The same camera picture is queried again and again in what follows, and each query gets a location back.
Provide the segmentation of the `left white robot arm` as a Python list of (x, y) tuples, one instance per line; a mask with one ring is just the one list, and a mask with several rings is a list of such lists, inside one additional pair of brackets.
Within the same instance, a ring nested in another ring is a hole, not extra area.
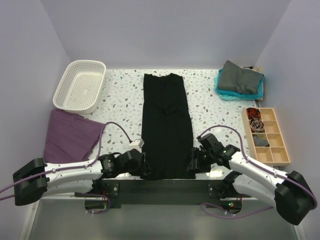
[(46, 163), (43, 158), (35, 158), (12, 176), (14, 203), (25, 206), (42, 197), (64, 193), (99, 196), (104, 190), (100, 180), (124, 173), (140, 177), (150, 174), (146, 154), (131, 149), (122, 154), (103, 154), (96, 160), (75, 163)]

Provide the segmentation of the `purple cloth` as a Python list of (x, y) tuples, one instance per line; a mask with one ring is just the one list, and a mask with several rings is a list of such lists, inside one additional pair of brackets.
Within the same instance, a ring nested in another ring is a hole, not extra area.
[(103, 123), (54, 109), (51, 112), (43, 158), (51, 164), (85, 161), (97, 145)]

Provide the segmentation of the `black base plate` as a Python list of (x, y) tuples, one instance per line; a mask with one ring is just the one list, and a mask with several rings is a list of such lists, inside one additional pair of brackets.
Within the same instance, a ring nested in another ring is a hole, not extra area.
[(220, 205), (228, 198), (241, 209), (245, 194), (232, 190), (223, 180), (116, 180), (103, 179), (94, 182), (94, 188), (84, 198), (86, 210), (120, 209), (122, 205), (196, 205), (213, 203)]

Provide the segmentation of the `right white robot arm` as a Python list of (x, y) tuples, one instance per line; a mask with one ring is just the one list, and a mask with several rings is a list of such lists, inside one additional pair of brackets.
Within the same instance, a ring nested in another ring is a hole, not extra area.
[(230, 173), (222, 183), (209, 185), (221, 198), (247, 195), (267, 203), (288, 223), (299, 225), (305, 216), (317, 208), (318, 202), (303, 175), (288, 173), (263, 164), (246, 155), (243, 147), (223, 146), (211, 133), (197, 137), (199, 148), (193, 148), (187, 171), (204, 172), (213, 164)]

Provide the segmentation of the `aluminium rail frame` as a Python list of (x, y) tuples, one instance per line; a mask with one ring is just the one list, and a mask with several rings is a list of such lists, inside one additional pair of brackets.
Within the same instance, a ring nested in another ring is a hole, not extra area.
[(29, 207), (22, 240), (304, 240), (274, 209), (245, 200), (245, 218), (218, 219), (198, 205), (129, 205), (93, 215), (81, 199), (45, 198)]

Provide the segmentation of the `grey folded t shirt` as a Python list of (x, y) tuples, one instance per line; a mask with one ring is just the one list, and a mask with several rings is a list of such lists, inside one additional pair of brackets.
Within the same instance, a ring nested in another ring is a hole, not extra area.
[(246, 95), (258, 94), (263, 77), (260, 72), (241, 68), (227, 60), (221, 69), (217, 89)]

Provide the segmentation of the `white plastic basket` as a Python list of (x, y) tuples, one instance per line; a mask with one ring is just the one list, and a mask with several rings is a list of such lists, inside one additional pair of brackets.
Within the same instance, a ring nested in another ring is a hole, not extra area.
[(101, 97), (107, 67), (97, 60), (75, 60), (65, 69), (53, 96), (60, 110), (88, 115), (93, 113)]

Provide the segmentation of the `teal folded t shirt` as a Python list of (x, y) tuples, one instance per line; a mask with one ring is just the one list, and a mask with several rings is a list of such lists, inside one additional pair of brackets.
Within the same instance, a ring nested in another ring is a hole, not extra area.
[(223, 99), (226, 101), (253, 101), (258, 100), (262, 101), (264, 97), (264, 80), (265, 77), (263, 77), (258, 85), (258, 93), (257, 94), (242, 94), (234, 91), (229, 90), (221, 90), (218, 89), (218, 83), (220, 82), (222, 69), (218, 70), (217, 76), (213, 79), (214, 81), (214, 91)]

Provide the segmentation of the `red patterned cloth in tray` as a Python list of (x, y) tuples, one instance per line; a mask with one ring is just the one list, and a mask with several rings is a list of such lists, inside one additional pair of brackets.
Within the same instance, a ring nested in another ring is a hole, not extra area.
[(246, 114), (249, 120), (249, 126), (252, 133), (263, 133), (265, 125), (262, 121), (262, 115), (258, 108), (247, 108)]

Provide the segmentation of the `wooden compartment tray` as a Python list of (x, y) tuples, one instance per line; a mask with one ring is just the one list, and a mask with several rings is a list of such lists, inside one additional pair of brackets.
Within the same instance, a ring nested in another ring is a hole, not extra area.
[[(254, 108), (259, 109), (261, 113), (261, 118), (264, 123), (264, 132), (252, 132), (247, 116), (247, 108), (243, 109), (241, 112), (250, 156), (268, 166), (288, 166), (291, 161), (274, 109), (267, 107)], [(269, 147), (255, 146), (253, 135), (265, 135)]]

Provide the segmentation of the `grey cloth in tray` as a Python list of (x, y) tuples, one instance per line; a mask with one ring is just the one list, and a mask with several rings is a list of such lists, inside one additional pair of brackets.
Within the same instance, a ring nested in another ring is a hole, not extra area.
[(253, 137), (254, 145), (256, 147), (269, 147), (270, 146), (265, 135), (254, 134), (252, 137)]

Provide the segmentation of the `black t shirt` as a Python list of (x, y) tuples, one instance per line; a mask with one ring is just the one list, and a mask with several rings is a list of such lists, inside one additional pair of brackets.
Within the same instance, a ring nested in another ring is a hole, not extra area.
[(145, 74), (143, 78), (142, 151), (150, 173), (145, 180), (191, 179), (188, 171), (194, 143), (182, 76)]

